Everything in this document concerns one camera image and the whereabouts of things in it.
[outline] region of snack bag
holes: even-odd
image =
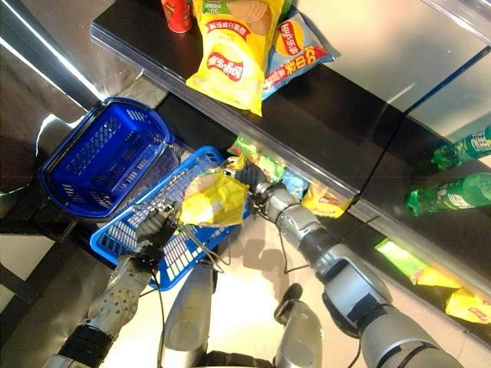
[[[285,185],[286,190],[299,201],[302,200],[304,192],[308,188],[308,181],[292,172],[290,169],[285,170],[282,177],[282,183]]]
[[[237,136],[236,141],[227,152],[236,156],[244,155],[246,159],[252,163],[257,163],[259,161],[259,151],[257,147],[241,136]]]
[[[475,324],[491,324],[491,303],[464,288],[450,296],[445,313]]]
[[[279,182],[285,171],[285,164],[272,159],[267,155],[259,156],[255,163],[264,172],[269,182]]]
[[[302,200],[302,205],[317,216],[334,217],[336,219],[344,213],[352,200],[352,198],[339,199],[327,186],[311,183],[307,194]]]
[[[283,0],[193,0],[203,59],[186,84],[261,116],[262,85]]]
[[[444,288],[458,289],[461,285],[455,280],[435,270],[428,264],[414,257],[410,252],[402,249],[389,239],[375,245],[399,271],[405,274],[413,285],[442,286]]]
[[[283,3],[282,13],[279,15],[279,21],[284,21],[290,9],[292,8],[293,0],[285,0]]]
[[[215,169],[197,176],[184,192],[180,221],[222,227],[242,222],[249,186]]]
[[[262,99],[268,98],[315,65],[329,61],[334,61],[332,55],[310,30],[302,15],[296,12],[276,28],[273,46],[269,52]]]

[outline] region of green bottle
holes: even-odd
[[[415,216],[441,209],[491,205],[491,173],[478,172],[439,186],[413,190],[406,201]]]
[[[465,138],[435,149],[432,164],[444,171],[491,154],[491,125]]]

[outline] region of blue shopping basket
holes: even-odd
[[[77,219],[104,220],[179,164],[174,136],[147,105],[110,97],[91,109],[39,169],[44,195]]]
[[[125,251],[137,247],[137,226],[148,212],[164,199],[182,202],[184,191],[199,174],[217,167],[223,158],[212,147],[202,147],[181,163],[170,175],[144,193],[115,219],[97,230],[91,237],[91,247],[102,257],[117,263]],[[210,228],[192,226],[189,230],[208,249],[214,249],[235,226]],[[205,256],[203,250],[185,232],[174,235],[164,248],[160,262],[160,289],[170,289],[195,263]]]

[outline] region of light blue basket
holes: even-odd
[[[137,226],[147,217],[151,208],[164,199],[181,202],[184,190],[199,174],[219,166],[223,161],[212,147],[202,147],[181,163],[163,181],[144,193],[116,218],[91,236],[91,247],[102,257],[117,263],[118,256],[137,246]],[[194,237],[208,249],[214,249],[235,226],[225,228],[191,227]],[[174,235],[164,248],[160,262],[160,290],[170,289],[205,253],[186,233]]]

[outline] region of black shelf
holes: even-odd
[[[480,161],[438,172],[432,152],[447,141],[407,118],[390,142],[360,201],[351,212],[427,263],[450,271],[468,288],[491,297],[491,207],[440,211],[415,217],[406,195],[468,176],[491,173]]]
[[[210,99],[185,85],[202,57],[196,23],[174,34],[157,0],[116,2],[94,20],[91,34],[217,123],[345,197],[363,187],[402,119],[399,110],[324,66],[267,99],[262,118]]]
[[[450,295],[455,292],[455,289],[450,289],[448,287],[413,285],[405,274],[374,248],[376,244],[385,239],[385,236],[373,230],[370,226],[363,226],[360,224],[362,224],[362,222],[359,222],[356,231],[352,232],[344,239],[344,243],[349,245],[349,247],[365,261],[375,266],[403,288],[407,289],[419,299],[430,304],[440,312],[445,313],[447,300]],[[460,318],[449,315],[446,316],[459,324],[462,327],[463,332],[470,332],[475,337],[478,337],[481,342],[491,346],[491,326],[489,324],[474,324]]]

